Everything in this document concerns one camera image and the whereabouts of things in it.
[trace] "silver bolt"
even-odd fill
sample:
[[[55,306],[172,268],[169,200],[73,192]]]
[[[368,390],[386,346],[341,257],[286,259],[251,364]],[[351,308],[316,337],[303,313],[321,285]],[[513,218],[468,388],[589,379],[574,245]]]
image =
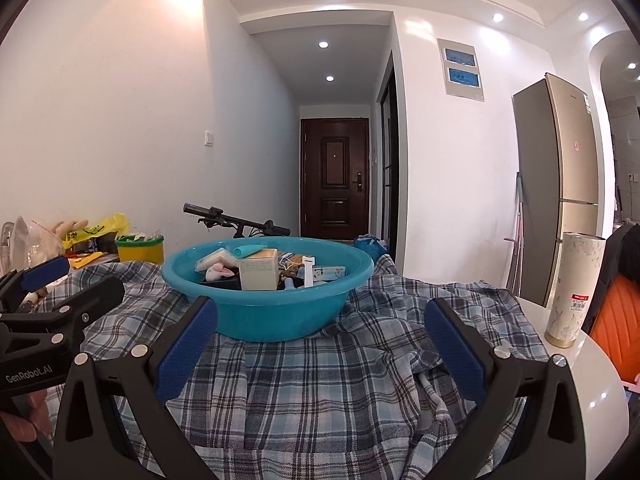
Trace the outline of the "silver bolt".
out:
[[[80,366],[83,365],[85,362],[87,362],[89,360],[89,356],[87,354],[85,354],[84,352],[81,354],[78,354],[76,356],[76,358],[74,359],[74,362]]]
[[[497,346],[494,348],[494,354],[500,359],[508,359],[511,357],[511,349],[508,346]]]
[[[555,354],[551,360],[554,362],[556,366],[565,367],[566,366],[566,357],[560,354]]]
[[[133,355],[133,357],[142,357],[143,355],[146,355],[147,350],[148,348],[146,345],[135,345],[131,350],[131,355]]]

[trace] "white round table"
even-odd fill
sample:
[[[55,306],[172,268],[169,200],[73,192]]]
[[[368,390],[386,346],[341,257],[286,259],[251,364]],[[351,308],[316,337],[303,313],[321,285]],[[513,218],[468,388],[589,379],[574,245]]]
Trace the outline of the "white round table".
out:
[[[593,480],[628,435],[629,411],[620,376],[602,349],[582,331],[571,348],[553,346],[544,337],[551,311],[522,298],[518,300],[549,355],[562,354],[567,358],[574,376],[584,425],[586,480]]]

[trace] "yellow bucket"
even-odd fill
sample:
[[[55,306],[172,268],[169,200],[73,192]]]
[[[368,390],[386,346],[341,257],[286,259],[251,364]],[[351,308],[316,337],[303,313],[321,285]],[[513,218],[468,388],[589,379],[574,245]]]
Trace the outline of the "yellow bucket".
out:
[[[133,236],[123,236],[116,240],[118,256],[121,262],[164,263],[164,237],[151,240],[134,240]]]

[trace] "finger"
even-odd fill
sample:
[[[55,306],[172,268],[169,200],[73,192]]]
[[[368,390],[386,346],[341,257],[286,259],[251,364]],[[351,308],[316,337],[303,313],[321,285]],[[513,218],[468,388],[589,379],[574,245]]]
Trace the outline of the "finger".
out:
[[[46,390],[40,390],[39,392],[33,392],[30,394],[27,394],[29,405],[32,408],[37,408],[38,406],[41,406],[44,403],[44,399],[46,398],[47,398]]]
[[[11,436],[18,442],[33,442],[38,436],[33,424],[27,422],[19,416],[0,412],[0,418],[9,430]]]
[[[36,427],[36,429],[45,436],[51,434],[51,421],[49,420],[49,410],[46,403],[42,403],[40,406],[31,411],[29,420]]]

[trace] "white tumbler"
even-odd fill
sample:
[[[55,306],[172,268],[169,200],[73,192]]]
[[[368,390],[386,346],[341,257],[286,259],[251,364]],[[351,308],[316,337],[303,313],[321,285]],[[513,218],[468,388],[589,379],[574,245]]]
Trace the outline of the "white tumbler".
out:
[[[562,234],[556,294],[545,330],[545,339],[553,346],[574,345],[593,299],[605,243],[597,236]]]

